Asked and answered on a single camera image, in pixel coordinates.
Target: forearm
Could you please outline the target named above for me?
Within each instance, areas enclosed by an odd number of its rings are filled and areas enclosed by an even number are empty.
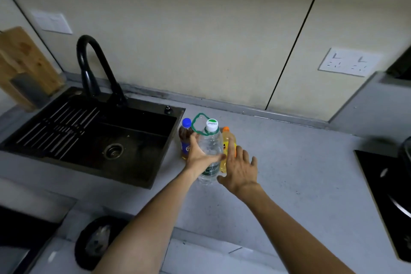
[[[178,212],[195,177],[183,170],[110,245],[93,273],[158,273]]]
[[[353,273],[275,204],[259,184],[245,188],[240,199],[260,222],[290,274]]]

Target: hand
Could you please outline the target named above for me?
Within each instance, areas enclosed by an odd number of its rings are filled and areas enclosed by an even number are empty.
[[[222,161],[226,158],[225,154],[206,155],[198,146],[198,136],[198,133],[193,133],[190,136],[190,151],[188,152],[187,163],[184,168],[186,171],[193,172],[195,179],[213,162]]]
[[[224,185],[227,190],[241,199],[241,190],[245,187],[259,185],[257,183],[257,158],[253,156],[249,162],[248,152],[241,146],[237,146],[237,155],[235,154],[234,142],[229,141],[227,155],[227,175],[218,176],[217,181]]]

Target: blue bottle cap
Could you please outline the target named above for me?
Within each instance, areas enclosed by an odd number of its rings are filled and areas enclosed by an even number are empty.
[[[191,127],[191,119],[190,118],[184,118],[182,120],[182,126],[184,128],[190,128]]]

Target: black sink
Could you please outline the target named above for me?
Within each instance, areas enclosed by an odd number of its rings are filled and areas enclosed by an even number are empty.
[[[151,188],[185,109],[110,96],[69,88],[0,149]]]

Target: white bottle cap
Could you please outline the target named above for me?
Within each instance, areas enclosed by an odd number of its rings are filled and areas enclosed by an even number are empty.
[[[218,121],[215,119],[209,119],[206,123],[205,123],[205,129],[208,132],[215,132],[218,129]]]

